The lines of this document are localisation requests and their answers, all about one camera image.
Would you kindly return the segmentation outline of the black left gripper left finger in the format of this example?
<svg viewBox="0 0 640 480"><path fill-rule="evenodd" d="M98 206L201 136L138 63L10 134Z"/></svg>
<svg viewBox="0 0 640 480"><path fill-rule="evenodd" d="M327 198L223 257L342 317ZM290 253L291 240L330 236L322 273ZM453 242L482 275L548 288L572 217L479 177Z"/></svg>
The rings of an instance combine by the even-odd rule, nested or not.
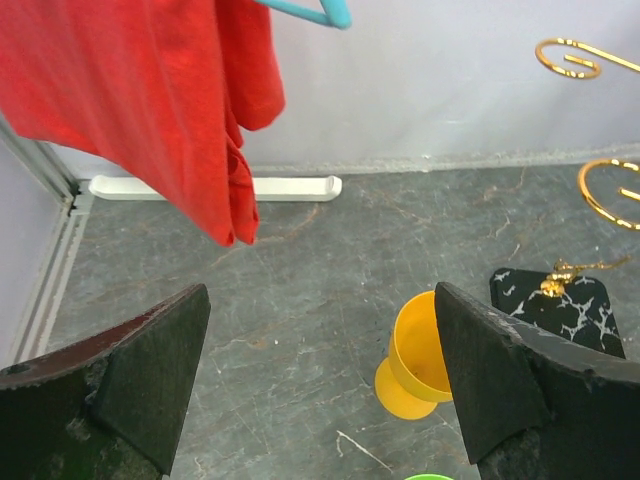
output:
<svg viewBox="0 0 640 480"><path fill-rule="evenodd" d="M4 479L170 474L210 315L192 285L147 312L1 372Z"/></svg>

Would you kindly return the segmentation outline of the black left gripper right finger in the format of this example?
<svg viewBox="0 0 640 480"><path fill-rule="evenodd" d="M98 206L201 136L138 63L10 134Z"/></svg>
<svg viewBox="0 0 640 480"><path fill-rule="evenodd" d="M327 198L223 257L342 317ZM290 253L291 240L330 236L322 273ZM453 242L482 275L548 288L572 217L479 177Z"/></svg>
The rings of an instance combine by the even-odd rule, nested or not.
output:
<svg viewBox="0 0 640 480"><path fill-rule="evenodd" d="M639 366L440 282L435 311L465 449L484 479L636 479Z"/></svg>

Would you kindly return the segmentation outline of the green wine glass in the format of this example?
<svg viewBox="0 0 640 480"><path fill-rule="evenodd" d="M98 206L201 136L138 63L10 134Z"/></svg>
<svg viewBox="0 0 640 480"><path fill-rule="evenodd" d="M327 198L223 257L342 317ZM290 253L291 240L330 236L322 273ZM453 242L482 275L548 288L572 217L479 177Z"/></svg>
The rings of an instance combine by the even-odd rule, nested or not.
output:
<svg viewBox="0 0 640 480"><path fill-rule="evenodd" d="M406 477L404 480L453 480L453 478L436 473L420 473Z"/></svg>

